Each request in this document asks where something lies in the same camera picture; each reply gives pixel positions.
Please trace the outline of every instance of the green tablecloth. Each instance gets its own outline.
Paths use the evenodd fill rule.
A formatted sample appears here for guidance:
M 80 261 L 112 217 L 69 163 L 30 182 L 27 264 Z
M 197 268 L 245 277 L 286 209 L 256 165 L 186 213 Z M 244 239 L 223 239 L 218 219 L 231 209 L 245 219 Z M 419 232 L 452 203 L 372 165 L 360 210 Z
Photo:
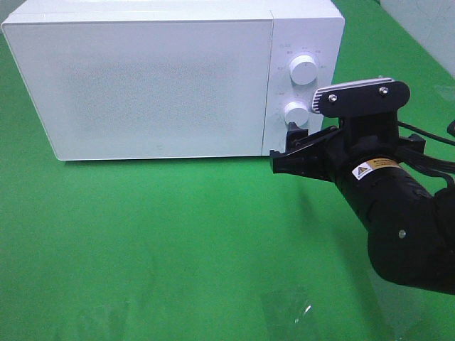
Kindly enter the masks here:
M 375 1 L 336 4 L 333 81 L 403 80 L 401 120 L 448 137 L 454 79 Z M 267 158 L 57 161 L 2 37 L 0 117 L 2 341 L 455 340 L 455 296 L 380 280 L 331 183 Z

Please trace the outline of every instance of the microwave knob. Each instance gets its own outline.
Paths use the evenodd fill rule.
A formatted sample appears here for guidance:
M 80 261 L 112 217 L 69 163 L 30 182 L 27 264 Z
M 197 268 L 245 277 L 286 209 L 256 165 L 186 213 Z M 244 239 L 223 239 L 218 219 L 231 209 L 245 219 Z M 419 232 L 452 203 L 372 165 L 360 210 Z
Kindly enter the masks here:
M 289 65 L 291 79 L 298 85 L 305 85 L 313 82 L 317 76 L 318 66 L 310 55 L 300 55 L 294 58 Z
M 308 108 L 302 102 L 291 102 L 284 108 L 286 124 L 294 122 L 297 126 L 302 127 L 308 121 L 308 118 Z

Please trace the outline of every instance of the yellow warning label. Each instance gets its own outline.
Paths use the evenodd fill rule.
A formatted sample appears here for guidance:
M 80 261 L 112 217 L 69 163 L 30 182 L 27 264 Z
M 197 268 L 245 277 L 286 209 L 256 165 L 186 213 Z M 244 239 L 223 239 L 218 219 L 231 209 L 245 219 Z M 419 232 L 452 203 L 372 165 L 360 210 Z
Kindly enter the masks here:
M 393 160 L 390 160 L 389 158 L 374 158 L 373 160 L 367 161 L 368 165 L 372 169 L 378 169 L 378 168 L 383 168 L 383 167 L 400 167 L 398 163 L 396 163 Z
M 390 160 L 389 158 L 374 158 L 372 160 L 361 163 L 360 165 L 355 167 L 353 169 L 352 173 L 357 180 L 360 180 L 365 175 L 370 174 L 371 172 L 375 171 L 376 169 L 384 168 L 384 167 L 400 168 L 398 163 L 396 163 L 393 160 Z

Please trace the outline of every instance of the white microwave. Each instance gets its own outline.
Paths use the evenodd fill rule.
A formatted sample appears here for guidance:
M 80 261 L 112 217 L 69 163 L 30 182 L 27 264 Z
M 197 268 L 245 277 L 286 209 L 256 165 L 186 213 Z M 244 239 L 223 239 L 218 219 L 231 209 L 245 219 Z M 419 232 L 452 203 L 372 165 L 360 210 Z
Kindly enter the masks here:
M 27 0 L 2 24 L 60 160 L 261 156 L 321 129 L 329 0 Z

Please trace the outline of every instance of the microwave door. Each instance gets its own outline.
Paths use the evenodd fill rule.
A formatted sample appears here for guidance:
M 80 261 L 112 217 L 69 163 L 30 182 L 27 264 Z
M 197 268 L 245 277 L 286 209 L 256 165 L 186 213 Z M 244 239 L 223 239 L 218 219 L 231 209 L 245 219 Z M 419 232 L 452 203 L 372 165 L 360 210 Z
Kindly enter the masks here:
M 60 160 L 262 154 L 272 19 L 5 25 Z

